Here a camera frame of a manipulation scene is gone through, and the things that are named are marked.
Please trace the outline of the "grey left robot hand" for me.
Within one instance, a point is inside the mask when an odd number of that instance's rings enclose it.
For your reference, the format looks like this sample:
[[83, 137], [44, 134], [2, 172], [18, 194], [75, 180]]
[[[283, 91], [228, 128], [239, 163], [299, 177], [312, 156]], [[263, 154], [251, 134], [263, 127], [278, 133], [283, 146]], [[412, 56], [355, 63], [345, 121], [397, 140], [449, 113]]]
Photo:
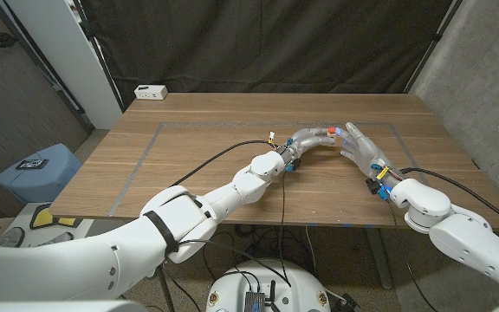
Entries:
[[283, 170], [295, 171], [301, 163], [301, 156], [316, 146], [331, 146], [335, 138], [328, 135], [327, 128], [303, 128], [288, 138], [287, 143], [276, 149], [283, 159]]

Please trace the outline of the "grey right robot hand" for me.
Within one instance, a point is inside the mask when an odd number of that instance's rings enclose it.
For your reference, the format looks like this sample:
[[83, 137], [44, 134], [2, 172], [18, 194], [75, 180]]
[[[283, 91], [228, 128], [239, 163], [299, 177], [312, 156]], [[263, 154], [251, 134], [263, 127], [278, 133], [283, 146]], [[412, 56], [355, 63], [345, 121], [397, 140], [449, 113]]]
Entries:
[[340, 154], [351, 160], [368, 178], [393, 188], [406, 176], [353, 123], [340, 130], [344, 139]]

